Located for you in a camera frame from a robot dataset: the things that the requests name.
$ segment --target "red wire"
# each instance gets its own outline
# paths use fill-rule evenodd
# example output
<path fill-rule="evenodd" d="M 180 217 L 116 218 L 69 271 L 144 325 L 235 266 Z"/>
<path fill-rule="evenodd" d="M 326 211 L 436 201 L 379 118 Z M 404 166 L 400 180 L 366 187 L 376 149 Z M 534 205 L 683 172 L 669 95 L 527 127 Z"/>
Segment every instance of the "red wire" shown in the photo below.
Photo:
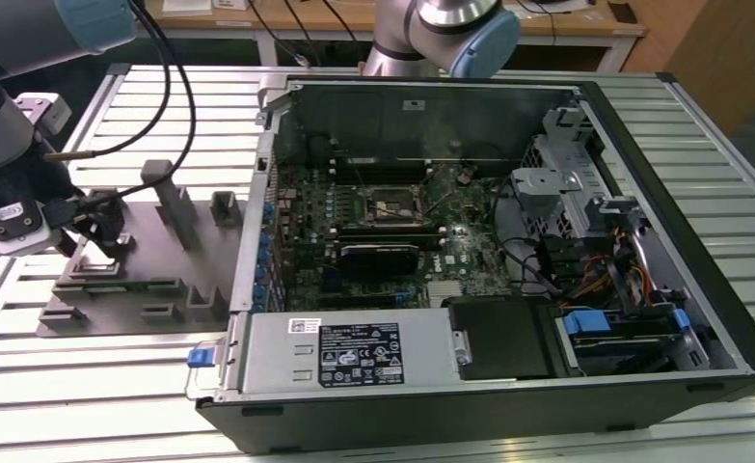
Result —
<path fill-rule="evenodd" d="M 599 260 L 605 260 L 606 256 L 594 256 L 591 259 L 589 259 L 589 262 L 586 262 L 586 267 L 583 267 L 583 276 L 589 275 L 589 271 L 593 269 L 593 264 L 599 261 Z"/>

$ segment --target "warning label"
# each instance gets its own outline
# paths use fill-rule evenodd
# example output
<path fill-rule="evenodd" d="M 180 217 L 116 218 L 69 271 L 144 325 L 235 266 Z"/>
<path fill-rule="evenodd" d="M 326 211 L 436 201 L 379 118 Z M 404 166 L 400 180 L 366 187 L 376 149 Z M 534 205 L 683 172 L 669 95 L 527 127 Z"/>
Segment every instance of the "warning label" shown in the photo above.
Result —
<path fill-rule="evenodd" d="M 320 326 L 318 381 L 324 388 L 403 384 L 398 323 Z"/>

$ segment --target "aluminum extrusion table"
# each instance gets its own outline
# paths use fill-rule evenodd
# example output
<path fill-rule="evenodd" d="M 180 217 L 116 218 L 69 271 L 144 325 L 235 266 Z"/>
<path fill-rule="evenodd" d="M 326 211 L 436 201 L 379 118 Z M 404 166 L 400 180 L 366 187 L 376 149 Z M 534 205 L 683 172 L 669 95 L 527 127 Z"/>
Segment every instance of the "aluminum extrusion table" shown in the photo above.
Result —
<path fill-rule="evenodd" d="M 190 187 L 194 199 L 208 198 L 216 189 L 232 189 L 242 196 L 260 133 L 258 82 L 268 72 L 303 70 L 191 67 L 190 71 L 200 124 L 195 152 L 175 182 Z M 188 110 L 174 75 L 175 95 L 163 122 L 127 152 L 72 164 L 79 186 L 129 186 L 139 182 L 147 158 L 176 157 Z M 755 172 L 679 86 L 651 74 L 504 72 L 500 76 L 589 79 L 601 85 L 755 317 Z M 155 114 L 162 88 L 159 67 L 136 66 L 125 75 L 105 76 L 67 148 L 100 149 L 135 133 Z M 619 168 L 611 166 L 621 180 Z M 152 195 L 146 192 L 144 198 Z M 3 463 L 188 458 L 198 462 L 503 462 L 538 457 L 575 462 L 755 461 L 755 395 L 703 405 L 630 432 L 244 456 L 184 397 L 188 351 L 198 341 L 218 339 L 223 333 L 36 338 L 37 315 L 64 263 L 53 253 L 0 259 Z"/>

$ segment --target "wooden desk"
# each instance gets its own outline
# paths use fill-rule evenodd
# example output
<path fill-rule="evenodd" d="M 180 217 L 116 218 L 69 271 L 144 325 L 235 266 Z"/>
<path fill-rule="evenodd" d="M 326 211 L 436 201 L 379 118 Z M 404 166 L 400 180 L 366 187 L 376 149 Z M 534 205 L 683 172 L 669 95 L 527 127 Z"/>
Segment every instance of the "wooden desk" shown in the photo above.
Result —
<path fill-rule="evenodd" d="M 215 9 L 214 13 L 207 16 L 162 17 L 162 1 L 147 0 L 146 3 L 171 37 L 252 39 L 258 42 L 263 66 L 276 66 L 274 40 L 251 10 Z M 282 39 L 303 40 L 303 32 L 299 30 L 298 23 L 286 8 L 284 1 L 256 0 L 260 16 Z M 372 5 L 338 3 L 334 0 L 331 3 L 348 27 L 355 31 L 358 40 L 372 41 L 375 7 Z M 507 0 L 504 3 L 516 5 L 515 0 Z M 292 1 L 292 6 L 314 40 L 350 40 L 340 23 L 319 0 Z M 606 72 L 621 70 L 637 39 L 646 33 L 646 28 L 641 24 L 626 24 L 615 20 L 606 0 L 598 0 L 594 7 L 579 12 L 555 14 L 555 29 L 556 40 L 552 37 L 552 24 L 547 16 L 523 19 L 520 44 L 606 48 L 607 51 L 597 69 Z"/>

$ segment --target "metal bracket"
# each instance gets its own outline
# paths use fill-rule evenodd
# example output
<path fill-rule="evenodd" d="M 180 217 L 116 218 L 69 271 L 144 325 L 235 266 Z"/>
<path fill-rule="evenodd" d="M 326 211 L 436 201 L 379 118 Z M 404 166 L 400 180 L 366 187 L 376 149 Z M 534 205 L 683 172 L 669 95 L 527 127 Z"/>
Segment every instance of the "metal bracket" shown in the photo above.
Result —
<path fill-rule="evenodd" d="M 53 137 L 68 123 L 71 108 L 57 94 L 21 94 L 15 99 L 15 104 L 47 137 Z"/>
<path fill-rule="evenodd" d="M 528 215 L 546 217 L 555 211 L 559 196 L 581 190 L 581 184 L 573 178 L 547 168 L 522 168 L 511 173 L 515 192 Z"/>
<path fill-rule="evenodd" d="M 287 74 L 266 74 L 260 79 L 258 87 L 258 104 L 260 110 L 270 112 L 279 105 L 272 105 L 283 96 L 288 94 L 288 75 Z"/>

